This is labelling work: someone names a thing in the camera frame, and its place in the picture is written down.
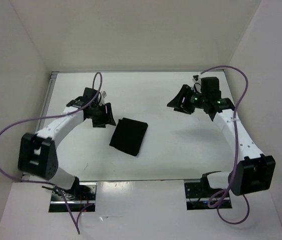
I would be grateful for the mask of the black skirt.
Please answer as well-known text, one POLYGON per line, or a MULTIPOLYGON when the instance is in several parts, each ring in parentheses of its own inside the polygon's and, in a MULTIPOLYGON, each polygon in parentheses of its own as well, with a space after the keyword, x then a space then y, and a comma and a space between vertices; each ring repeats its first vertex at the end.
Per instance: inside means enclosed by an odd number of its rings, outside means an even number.
POLYGON ((148 123, 129 118, 119 119, 109 146, 136 157, 139 154, 148 123))

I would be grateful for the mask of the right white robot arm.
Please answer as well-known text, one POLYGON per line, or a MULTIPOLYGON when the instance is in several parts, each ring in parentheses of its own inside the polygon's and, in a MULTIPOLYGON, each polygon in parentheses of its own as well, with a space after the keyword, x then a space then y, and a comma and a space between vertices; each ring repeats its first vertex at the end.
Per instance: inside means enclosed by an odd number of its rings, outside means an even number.
POLYGON ((229 98, 222 98, 219 79, 204 77, 201 89, 184 84, 167 106, 176 112, 192 114, 202 109, 219 127, 234 152, 236 161, 231 172, 214 171, 202 175, 201 193, 212 196, 217 190, 229 188, 236 196, 265 191, 270 188, 275 160, 256 146, 235 113, 229 98))

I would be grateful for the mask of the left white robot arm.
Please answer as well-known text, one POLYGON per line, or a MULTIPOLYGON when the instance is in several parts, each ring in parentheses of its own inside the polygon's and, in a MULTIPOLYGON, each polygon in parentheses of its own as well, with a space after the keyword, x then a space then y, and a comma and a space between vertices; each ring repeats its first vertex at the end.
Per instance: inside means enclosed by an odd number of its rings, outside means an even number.
POLYGON ((105 91, 85 88, 83 95, 66 104, 60 117, 35 133, 22 136, 18 169, 54 184, 52 190, 59 196, 74 200, 88 191, 78 177, 59 166, 57 147, 61 141, 86 119, 94 128, 114 126, 111 104, 104 101, 105 91))

